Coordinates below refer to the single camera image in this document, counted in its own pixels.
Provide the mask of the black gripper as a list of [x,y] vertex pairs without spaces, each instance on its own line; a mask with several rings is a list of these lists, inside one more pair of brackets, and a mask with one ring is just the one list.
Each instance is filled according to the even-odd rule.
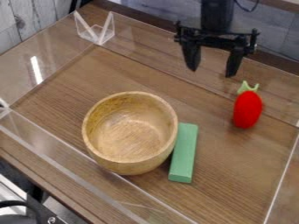
[[225,77],[236,75],[243,56],[255,52],[257,48],[259,30],[253,28],[248,32],[207,31],[189,27],[180,21],[175,24],[176,33],[173,41],[181,46],[181,52],[187,67],[195,72],[201,62],[201,47],[217,48],[229,51]]

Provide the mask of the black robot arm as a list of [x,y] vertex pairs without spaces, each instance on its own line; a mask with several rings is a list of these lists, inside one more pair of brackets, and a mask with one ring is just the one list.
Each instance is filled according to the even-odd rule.
[[237,0],[200,0],[200,19],[175,23],[173,41],[181,47],[185,66],[195,72],[201,63],[201,47],[217,48],[229,52],[225,77],[237,73],[243,57],[252,54],[257,48],[256,28],[237,28],[233,21],[235,5],[244,11],[252,12]]

